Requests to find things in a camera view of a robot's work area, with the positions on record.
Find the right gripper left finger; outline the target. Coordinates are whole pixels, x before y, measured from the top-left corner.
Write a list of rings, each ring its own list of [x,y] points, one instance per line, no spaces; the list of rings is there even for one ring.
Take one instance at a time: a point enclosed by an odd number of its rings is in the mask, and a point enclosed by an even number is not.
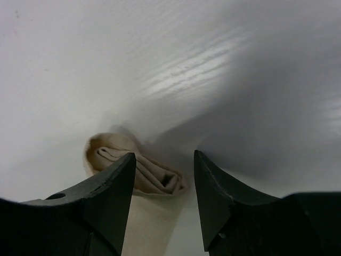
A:
[[[136,158],[126,153],[98,174],[44,200],[78,205],[77,218],[111,255],[121,255],[135,179]]]

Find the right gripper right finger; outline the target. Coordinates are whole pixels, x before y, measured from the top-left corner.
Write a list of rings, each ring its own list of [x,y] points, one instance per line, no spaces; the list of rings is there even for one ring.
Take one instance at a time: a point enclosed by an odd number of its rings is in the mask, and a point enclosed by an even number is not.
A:
[[[238,203],[254,206],[278,200],[224,172],[199,150],[194,151],[194,183],[206,252],[235,213]]]

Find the beige cloth napkin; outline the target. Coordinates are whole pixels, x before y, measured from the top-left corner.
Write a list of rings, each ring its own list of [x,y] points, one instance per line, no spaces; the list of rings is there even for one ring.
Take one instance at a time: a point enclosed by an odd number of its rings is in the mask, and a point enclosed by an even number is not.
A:
[[[136,172],[123,255],[164,255],[188,186],[183,174],[143,155],[133,140],[116,133],[90,137],[84,149],[88,175],[96,175],[134,153]]]

